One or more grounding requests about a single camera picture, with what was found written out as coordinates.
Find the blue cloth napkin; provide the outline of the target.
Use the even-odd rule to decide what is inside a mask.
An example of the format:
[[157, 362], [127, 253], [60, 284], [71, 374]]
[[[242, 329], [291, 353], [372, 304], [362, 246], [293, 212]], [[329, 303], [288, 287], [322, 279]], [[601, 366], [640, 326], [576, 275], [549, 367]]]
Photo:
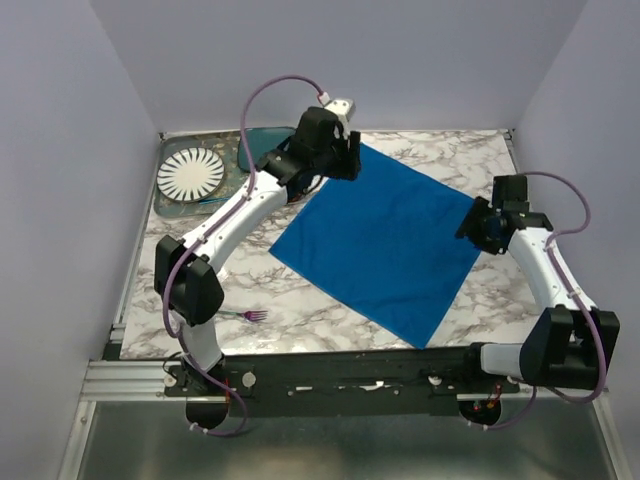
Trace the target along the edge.
[[479, 251], [456, 238], [472, 198], [369, 147], [354, 181], [330, 180], [270, 249], [311, 284], [425, 347]]

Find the iridescent purple fork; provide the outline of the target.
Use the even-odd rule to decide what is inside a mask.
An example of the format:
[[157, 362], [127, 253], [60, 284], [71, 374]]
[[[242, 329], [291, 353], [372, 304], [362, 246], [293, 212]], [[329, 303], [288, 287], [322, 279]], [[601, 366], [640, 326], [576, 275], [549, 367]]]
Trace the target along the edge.
[[219, 310], [218, 314], [223, 316], [244, 319], [251, 323], [258, 323], [258, 322], [264, 321], [268, 317], [268, 312], [266, 310], [247, 310], [247, 311]]

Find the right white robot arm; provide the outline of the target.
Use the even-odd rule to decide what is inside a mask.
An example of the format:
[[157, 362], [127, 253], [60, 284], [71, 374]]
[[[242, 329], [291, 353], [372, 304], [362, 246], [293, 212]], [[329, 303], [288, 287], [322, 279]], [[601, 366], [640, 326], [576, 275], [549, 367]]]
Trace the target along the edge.
[[461, 365], [460, 379], [480, 392], [496, 376], [509, 377], [571, 403], [591, 402], [604, 390], [620, 323], [579, 286], [559, 250], [560, 232], [545, 214], [531, 211], [528, 178], [495, 177], [491, 199], [474, 199], [456, 236], [485, 253], [510, 254], [540, 316], [521, 344], [475, 345], [476, 358]]

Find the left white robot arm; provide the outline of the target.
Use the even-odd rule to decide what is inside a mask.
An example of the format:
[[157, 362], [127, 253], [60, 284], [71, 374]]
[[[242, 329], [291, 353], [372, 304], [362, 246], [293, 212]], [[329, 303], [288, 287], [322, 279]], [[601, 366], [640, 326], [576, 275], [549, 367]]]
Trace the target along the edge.
[[154, 287], [169, 335], [183, 349], [188, 384], [201, 395], [223, 388], [214, 317], [224, 300], [218, 273], [236, 247], [275, 210], [301, 197], [315, 177], [353, 181], [360, 134], [355, 104], [326, 100], [301, 116], [295, 132], [264, 153], [239, 190], [199, 227], [156, 245]]

